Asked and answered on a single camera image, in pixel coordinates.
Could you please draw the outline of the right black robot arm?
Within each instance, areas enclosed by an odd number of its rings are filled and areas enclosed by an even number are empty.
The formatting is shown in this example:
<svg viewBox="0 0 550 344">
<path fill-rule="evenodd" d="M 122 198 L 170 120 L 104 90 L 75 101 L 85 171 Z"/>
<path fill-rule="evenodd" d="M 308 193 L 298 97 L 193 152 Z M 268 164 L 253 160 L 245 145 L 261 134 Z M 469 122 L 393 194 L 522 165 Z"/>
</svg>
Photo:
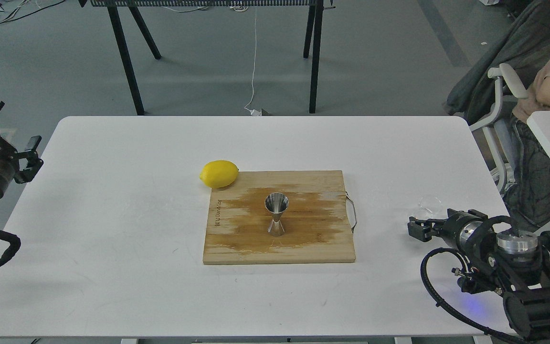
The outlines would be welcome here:
<svg viewBox="0 0 550 344">
<path fill-rule="evenodd" d="M 446 247 L 429 252 L 420 265 L 421 280 L 437 307 L 486 335 L 509 344 L 550 340 L 550 231 L 535 234 L 496 224 L 510 224 L 505 215 L 448 209 L 447 218 L 410 217 L 408 234 L 422 242 L 441 238 Z M 516 336 L 483 326 L 464 316 L 441 297 L 427 274 L 427 263 L 439 253 L 452 253 L 461 263 L 452 269 L 462 292 L 495 292 L 502 298 L 508 324 Z"/>
</svg>

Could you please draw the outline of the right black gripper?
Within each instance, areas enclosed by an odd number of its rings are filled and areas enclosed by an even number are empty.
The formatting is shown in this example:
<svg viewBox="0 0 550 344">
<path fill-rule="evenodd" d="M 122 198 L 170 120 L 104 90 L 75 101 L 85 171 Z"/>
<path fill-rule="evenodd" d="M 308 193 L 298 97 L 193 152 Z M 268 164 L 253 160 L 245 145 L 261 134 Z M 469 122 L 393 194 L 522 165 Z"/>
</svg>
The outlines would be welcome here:
<svg viewBox="0 0 550 344">
<path fill-rule="evenodd" d="M 447 215 L 447 219 L 421 220 L 413 216 L 409 217 L 408 235 L 422 242 L 428 242 L 432 237 L 440 237 L 449 247 L 461 252 L 467 251 L 468 239 L 487 220 L 487 215 L 474 209 L 468 211 L 447 209 Z"/>
</svg>

